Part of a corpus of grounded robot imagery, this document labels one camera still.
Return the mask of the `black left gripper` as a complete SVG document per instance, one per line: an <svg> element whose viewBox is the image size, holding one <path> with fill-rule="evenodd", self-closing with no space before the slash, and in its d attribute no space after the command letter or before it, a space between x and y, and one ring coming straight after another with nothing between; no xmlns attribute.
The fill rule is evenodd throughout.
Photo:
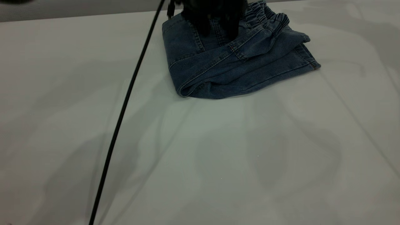
<svg viewBox="0 0 400 225"><path fill-rule="evenodd" d="M197 32L207 37L210 34L210 18L222 18L222 27L229 40L238 36L239 21L245 13L247 0L181 0L182 14L193 18L192 23Z"/></svg>

